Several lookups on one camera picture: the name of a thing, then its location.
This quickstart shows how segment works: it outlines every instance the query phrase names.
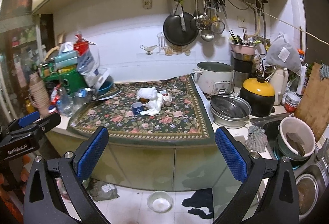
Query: blue mug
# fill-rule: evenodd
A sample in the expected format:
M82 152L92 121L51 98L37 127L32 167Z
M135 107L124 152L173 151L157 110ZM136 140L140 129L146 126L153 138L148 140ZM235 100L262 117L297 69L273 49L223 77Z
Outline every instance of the blue mug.
M133 110L134 114L139 114L140 112L142 112L144 110L143 104L141 102L133 103L132 110Z

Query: yellow and black kettle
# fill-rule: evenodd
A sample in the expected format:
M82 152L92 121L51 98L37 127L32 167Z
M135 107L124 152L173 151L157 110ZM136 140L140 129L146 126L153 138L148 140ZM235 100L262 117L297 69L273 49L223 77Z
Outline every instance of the yellow and black kettle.
M251 115L257 117L268 116L275 101L275 90L265 78L249 78L242 84L239 94L251 106Z

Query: wooden cutting board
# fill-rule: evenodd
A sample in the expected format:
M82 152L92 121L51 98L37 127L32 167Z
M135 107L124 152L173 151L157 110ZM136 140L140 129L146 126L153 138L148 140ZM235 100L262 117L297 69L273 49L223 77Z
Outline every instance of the wooden cutting board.
M316 142L329 123L329 78L320 81L320 67L314 63L304 95L294 113L312 129Z

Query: black cloth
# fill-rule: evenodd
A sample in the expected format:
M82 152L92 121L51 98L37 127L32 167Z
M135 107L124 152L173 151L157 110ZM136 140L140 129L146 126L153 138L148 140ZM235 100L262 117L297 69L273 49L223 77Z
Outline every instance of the black cloth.
M203 189L203 190L197 190L192 195L191 198L187 198L183 200L182 206L185 207L195 207L187 211L187 213L198 215L202 219L212 219L213 218L213 191L212 189ZM206 215L205 212L203 212L200 209L201 207L207 207L209 208L209 214Z

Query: floral tablecloth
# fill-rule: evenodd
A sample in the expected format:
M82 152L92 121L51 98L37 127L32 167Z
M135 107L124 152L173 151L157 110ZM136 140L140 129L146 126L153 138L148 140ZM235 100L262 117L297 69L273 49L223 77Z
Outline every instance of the floral tablecloth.
M190 75L164 81L117 84L121 93L86 104L69 122L75 133L90 136L98 126L109 131L110 142L147 145L213 144L213 128ZM173 97L156 116L134 115L131 105L141 87L155 86Z

